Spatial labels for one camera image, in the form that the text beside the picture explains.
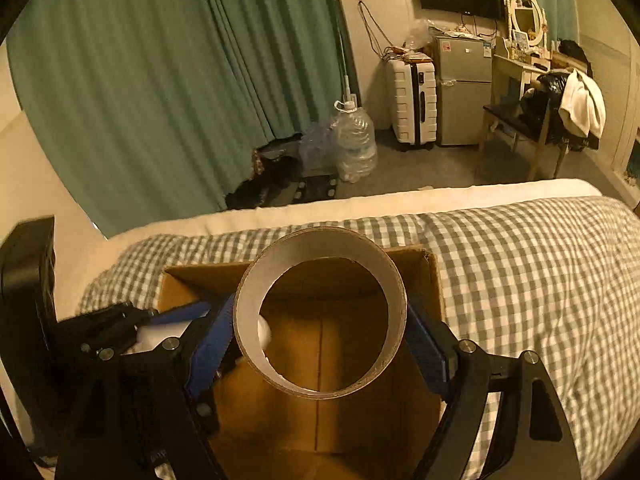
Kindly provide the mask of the brown cardboard box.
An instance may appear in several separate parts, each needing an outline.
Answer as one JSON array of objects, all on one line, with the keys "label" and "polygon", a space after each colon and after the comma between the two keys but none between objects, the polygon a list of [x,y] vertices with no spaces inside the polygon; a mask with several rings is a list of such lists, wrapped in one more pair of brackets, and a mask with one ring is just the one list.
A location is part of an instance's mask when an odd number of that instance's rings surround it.
[{"label": "brown cardboard box", "polygon": [[[323,392],[366,374],[387,330],[381,287],[339,258],[286,272],[262,316],[271,365],[293,384]],[[220,427],[210,445],[231,479],[408,479],[440,413],[407,346],[374,382],[341,399],[290,396],[247,362],[225,372],[213,392]]]}]

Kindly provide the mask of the black bags on floor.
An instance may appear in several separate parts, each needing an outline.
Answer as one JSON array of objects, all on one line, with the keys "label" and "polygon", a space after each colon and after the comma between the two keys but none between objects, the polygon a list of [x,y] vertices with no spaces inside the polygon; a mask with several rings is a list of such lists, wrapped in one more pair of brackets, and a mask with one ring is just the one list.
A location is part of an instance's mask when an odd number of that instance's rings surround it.
[{"label": "black bags on floor", "polygon": [[338,177],[328,137],[296,132],[252,151],[252,172],[224,198],[228,210],[271,207],[282,193],[289,204],[333,200]]}]

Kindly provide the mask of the grey checkered bed duvet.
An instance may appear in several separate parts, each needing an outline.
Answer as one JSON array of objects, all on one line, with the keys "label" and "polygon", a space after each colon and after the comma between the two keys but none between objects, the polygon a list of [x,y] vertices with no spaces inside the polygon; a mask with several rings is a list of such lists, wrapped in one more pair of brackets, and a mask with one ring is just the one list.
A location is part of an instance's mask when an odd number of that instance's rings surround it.
[{"label": "grey checkered bed duvet", "polygon": [[156,222],[82,249],[56,308],[155,307],[173,264],[241,262],[306,226],[342,226],[437,258],[444,318],[490,352],[536,351],[582,476],[599,478],[639,420],[639,220],[583,180],[434,188]]}]

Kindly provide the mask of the green window curtain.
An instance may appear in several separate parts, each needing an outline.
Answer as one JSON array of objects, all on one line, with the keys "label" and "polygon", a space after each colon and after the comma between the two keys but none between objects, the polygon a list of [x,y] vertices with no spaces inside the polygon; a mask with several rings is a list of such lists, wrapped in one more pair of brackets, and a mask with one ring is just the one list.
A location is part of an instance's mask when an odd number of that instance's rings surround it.
[{"label": "green window curtain", "polygon": [[338,0],[29,0],[8,58],[105,235],[223,210],[254,150],[325,122],[352,71]]}]

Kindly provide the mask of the large clear water jug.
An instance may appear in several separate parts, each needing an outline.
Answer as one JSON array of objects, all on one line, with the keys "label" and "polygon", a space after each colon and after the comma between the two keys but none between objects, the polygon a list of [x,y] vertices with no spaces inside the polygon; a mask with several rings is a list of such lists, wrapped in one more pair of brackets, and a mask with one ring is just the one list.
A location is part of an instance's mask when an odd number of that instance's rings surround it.
[{"label": "large clear water jug", "polygon": [[370,176],[378,164],[373,122],[354,100],[335,101],[334,108],[335,165],[343,181],[356,183]]}]

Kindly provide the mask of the white hard suitcase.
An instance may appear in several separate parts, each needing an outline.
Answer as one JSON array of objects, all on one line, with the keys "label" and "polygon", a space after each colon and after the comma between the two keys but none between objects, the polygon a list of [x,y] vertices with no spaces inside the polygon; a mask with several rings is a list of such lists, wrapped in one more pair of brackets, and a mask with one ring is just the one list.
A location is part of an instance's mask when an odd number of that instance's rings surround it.
[{"label": "white hard suitcase", "polygon": [[385,65],[390,121],[399,143],[432,148],[437,139],[435,65],[428,56],[403,58]]}]

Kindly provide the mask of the wooden chair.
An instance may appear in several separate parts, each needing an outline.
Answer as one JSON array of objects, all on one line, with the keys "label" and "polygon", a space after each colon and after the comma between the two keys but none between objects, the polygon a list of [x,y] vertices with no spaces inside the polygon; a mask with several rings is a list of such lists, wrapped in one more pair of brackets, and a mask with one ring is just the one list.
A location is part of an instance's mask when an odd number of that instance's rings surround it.
[{"label": "wooden chair", "polygon": [[484,148],[489,136],[497,131],[513,134],[512,146],[516,148],[522,139],[535,145],[535,153],[529,164],[527,179],[536,176],[542,153],[547,145],[559,150],[555,171],[559,171],[564,158],[571,151],[585,148],[597,151],[600,140],[595,136],[587,139],[574,136],[563,126],[559,106],[566,78],[572,70],[550,70],[539,76],[525,91],[517,103],[491,104],[484,107],[484,126],[480,130],[480,147]]}]

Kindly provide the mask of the white towel on chair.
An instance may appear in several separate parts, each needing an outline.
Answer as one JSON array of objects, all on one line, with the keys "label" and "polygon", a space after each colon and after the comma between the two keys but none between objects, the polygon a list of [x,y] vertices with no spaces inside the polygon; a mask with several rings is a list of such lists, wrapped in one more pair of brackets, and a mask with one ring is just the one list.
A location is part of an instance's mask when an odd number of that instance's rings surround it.
[{"label": "white towel on chair", "polygon": [[580,70],[572,70],[566,78],[559,106],[564,128],[574,136],[602,138],[606,108],[598,84]]}]

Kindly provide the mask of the wooden dressing table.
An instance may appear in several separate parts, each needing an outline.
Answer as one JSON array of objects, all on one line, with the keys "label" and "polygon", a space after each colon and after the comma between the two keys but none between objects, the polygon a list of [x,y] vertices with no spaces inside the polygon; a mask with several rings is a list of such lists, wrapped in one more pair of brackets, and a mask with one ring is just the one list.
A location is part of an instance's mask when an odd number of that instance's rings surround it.
[{"label": "wooden dressing table", "polygon": [[552,70],[560,52],[547,48],[514,49],[509,40],[492,40],[491,104],[517,103],[539,76]]}]

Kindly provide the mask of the silver mini fridge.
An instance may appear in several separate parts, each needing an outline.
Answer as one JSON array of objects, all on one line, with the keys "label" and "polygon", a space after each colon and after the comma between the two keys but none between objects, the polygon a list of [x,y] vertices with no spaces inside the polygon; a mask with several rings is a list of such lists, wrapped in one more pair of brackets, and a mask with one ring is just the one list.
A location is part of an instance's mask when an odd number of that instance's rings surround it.
[{"label": "silver mini fridge", "polygon": [[490,43],[437,35],[434,39],[437,78],[437,142],[468,146],[480,140],[484,106],[491,100]]}]

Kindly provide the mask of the white oval vanity mirror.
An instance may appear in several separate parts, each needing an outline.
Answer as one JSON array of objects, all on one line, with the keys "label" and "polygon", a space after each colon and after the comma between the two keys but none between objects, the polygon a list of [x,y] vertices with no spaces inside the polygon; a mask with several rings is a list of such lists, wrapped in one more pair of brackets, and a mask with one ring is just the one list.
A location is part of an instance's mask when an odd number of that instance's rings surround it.
[{"label": "white oval vanity mirror", "polygon": [[510,0],[511,37],[530,48],[544,46],[548,24],[544,9],[537,0]]}]

